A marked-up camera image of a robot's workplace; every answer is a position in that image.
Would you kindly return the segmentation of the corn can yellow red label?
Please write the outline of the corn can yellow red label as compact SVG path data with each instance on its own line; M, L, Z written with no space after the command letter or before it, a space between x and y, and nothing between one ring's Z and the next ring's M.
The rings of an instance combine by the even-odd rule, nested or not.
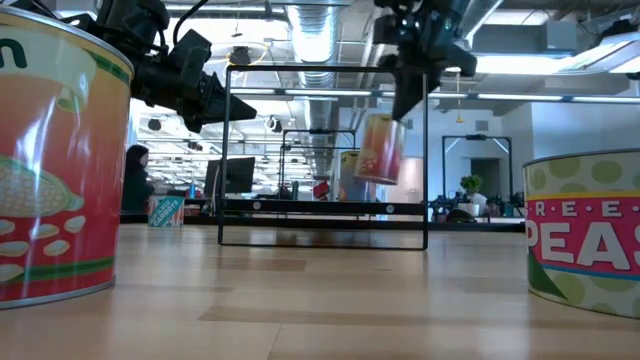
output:
M355 177L382 185L398 183L405 147L405 125L387 114L368 117Z
M133 67L0 5L0 309L112 286Z

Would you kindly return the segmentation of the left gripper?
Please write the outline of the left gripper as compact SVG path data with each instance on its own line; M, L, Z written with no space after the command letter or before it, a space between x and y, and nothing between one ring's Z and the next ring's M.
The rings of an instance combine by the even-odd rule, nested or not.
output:
M161 106L180 115L189 131L200 131L203 125L220 123L229 115L230 121L250 120L257 110L226 88L216 74L202 69L176 68L150 56L134 61L131 96L147 106Z

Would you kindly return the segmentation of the potted green plant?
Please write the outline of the potted green plant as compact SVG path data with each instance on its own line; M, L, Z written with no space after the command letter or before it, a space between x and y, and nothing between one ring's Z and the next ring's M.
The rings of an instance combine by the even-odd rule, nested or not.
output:
M480 193L482 178L478 175L467 175L461 178L460 187L464 191L458 208L473 217L483 216L487 211L487 197Z

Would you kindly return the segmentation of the black table frame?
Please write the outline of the black table frame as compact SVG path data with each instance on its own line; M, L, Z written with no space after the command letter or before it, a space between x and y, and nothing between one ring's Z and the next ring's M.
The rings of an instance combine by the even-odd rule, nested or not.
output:
M363 221L338 219L295 219L295 218L248 218L227 217L225 226L308 228L332 230L402 230L421 231L422 222L408 221ZM427 224L429 231L441 232L498 232L524 233L523 223L433 223Z

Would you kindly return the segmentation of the green peas can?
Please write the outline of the green peas can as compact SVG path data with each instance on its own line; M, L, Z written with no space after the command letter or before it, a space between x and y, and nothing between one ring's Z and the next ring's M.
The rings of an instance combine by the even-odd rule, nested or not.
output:
M640 319L640 149L523 166L531 293Z

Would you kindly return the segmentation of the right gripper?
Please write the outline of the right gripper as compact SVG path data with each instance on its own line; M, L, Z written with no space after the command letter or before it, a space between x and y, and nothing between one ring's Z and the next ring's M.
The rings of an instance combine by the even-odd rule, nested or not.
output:
M435 72L457 68L463 75L476 72L477 59L459 47L460 24L470 0L374 0L388 9L374 22L373 42L394 45L403 66ZM392 119L401 120L424 96L423 73L398 70Z

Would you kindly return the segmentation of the silver ventilation duct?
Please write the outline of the silver ventilation duct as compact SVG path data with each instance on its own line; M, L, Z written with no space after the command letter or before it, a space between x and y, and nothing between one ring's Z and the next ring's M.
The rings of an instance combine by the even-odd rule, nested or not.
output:
M306 66L330 66L337 59L339 10L320 5L289 5L286 7L292 25L291 41L297 62ZM328 100L305 100L304 116L309 129L328 129L332 105ZM311 161L314 174L330 173L333 151L322 149L332 140L329 135L310 135Z

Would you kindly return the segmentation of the wooden shelf black metal frame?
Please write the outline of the wooden shelf black metal frame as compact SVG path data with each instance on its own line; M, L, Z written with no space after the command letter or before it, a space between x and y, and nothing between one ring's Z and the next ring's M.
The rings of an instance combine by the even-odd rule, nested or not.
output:
M390 73L401 90L405 84L414 84L422 92L421 102L428 103L429 71L420 67L355 67L325 65L230 65L226 70L225 101L231 101L231 76L234 72L330 72L330 73ZM220 167L221 187L216 190L217 243L225 246L224 227L264 226L270 228L323 229L323 230L406 230L420 231L422 244L416 249L428 249L429 217L428 201L421 204L400 204L381 202L313 202L294 200L228 200L225 195L227 177L227 153L229 142L230 106L225 106L223 122L223 142ZM360 221L359 215L421 215L420 224L411 222L404 226L399 222Z

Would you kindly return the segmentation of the sliced carrots can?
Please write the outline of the sliced carrots can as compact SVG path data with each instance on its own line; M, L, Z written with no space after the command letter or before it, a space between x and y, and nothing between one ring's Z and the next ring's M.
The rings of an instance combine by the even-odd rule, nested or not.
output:
M147 223L150 227L181 227L184 224L184 206L184 197L152 195Z

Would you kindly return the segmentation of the black computer monitor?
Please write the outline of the black computer monitor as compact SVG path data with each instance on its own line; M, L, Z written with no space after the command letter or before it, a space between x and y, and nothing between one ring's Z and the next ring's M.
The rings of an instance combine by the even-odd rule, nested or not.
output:
M219 160L210 160L207 163L204 197L212 198L221 186L224 186L225 194L251 193L254 168L254 157L228 159L226 173L222 172Z

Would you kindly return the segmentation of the ceiling light strip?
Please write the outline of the ceiling light strip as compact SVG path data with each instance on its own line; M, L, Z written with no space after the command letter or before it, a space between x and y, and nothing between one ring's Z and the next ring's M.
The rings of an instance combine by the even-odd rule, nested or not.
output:
M522 94L469 94L473 100L495 100L516 102L562 102L584 104L640 105L640 97L598 96L598 95L522 95Z
M268 88L241 88L232 89L235 95L290 95L290 96L355 96L370 97L371 91L362 90L337 90L337 89L268 89Z

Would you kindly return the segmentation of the person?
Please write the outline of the person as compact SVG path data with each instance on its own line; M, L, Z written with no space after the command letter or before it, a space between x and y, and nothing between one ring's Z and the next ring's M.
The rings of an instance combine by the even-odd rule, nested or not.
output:
M149 150L132 145L126 152L121 211L144 213L154 187L147 181Z

